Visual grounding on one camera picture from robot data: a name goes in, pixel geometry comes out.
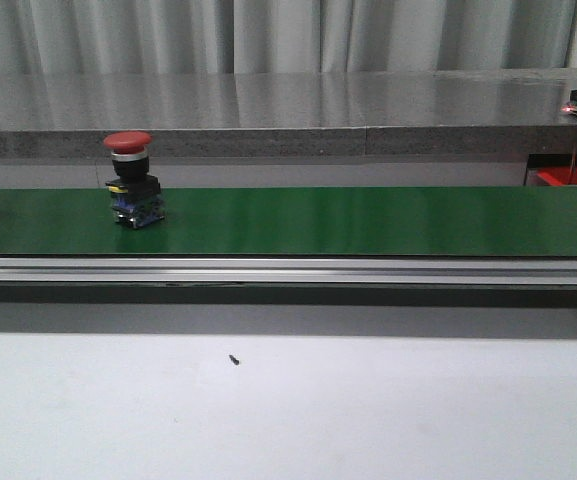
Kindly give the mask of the red mushroom push button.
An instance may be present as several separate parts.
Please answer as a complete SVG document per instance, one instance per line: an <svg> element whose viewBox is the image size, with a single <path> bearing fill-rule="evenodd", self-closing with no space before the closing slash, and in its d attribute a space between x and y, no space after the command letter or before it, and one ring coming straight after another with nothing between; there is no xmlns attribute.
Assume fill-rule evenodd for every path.
<svg viewBox="0 0 577 480"><path fill-rule="evenodd" d="M103 140L117 175L106 182L114 221L132 229L165 218L161 185L156 176L149 174L147 146L151 141L149 133L137 130L112 133Z"/></svg>

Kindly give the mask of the grey stone counter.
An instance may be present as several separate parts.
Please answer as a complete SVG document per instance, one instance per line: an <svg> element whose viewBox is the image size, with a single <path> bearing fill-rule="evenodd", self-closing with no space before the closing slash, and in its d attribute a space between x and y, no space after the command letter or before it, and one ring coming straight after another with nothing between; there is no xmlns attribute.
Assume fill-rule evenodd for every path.
<svg viewBox="0 0 577 480"><path fill-rule="evenodd" d="M563 154L576 69L0 75L0 158Z"/></svg>

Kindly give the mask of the green conveyor belt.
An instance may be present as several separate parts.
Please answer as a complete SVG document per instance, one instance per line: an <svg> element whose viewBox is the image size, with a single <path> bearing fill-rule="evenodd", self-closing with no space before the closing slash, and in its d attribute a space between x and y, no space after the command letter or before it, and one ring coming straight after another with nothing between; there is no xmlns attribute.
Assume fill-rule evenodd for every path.
<svg viewBox="0 0 577 480"><path fill-rule="evenodd" d="M114 222L101 189L0 190L0 255L577 257L577 186L168 188Z"/></svg>

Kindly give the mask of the red plastic tray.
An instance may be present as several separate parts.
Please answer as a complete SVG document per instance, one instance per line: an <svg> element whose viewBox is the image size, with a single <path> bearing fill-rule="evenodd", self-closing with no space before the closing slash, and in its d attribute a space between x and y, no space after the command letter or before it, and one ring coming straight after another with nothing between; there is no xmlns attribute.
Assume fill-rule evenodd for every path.
<svg viewBox="0 0 577 480"><path fill-rule="evenodd" d="M570 170L566 167L548 167L536 172L539 180L549 186L577 186L577 168Z"/></svg>

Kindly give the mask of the grey curtain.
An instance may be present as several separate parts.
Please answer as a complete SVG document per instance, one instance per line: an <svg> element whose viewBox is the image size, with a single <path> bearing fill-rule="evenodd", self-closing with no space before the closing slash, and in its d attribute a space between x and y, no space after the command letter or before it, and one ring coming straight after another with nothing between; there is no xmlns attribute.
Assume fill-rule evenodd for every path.
<svg viewBox="0 0 577 480"><path fill-rule="evenodd" d="M575 1L0 1L0 74L553 68Z"/></svg>

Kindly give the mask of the aluminium conveyor frame rail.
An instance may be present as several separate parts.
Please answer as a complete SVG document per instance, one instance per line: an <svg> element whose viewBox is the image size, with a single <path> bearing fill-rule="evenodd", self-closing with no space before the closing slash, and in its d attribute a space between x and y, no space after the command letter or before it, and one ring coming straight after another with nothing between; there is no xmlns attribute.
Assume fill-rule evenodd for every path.
<svg viewBox="0 0 577 480"><path fill-rule="evenodd" d="M0 332L577 339L577 259L0 257Z"/></svg>

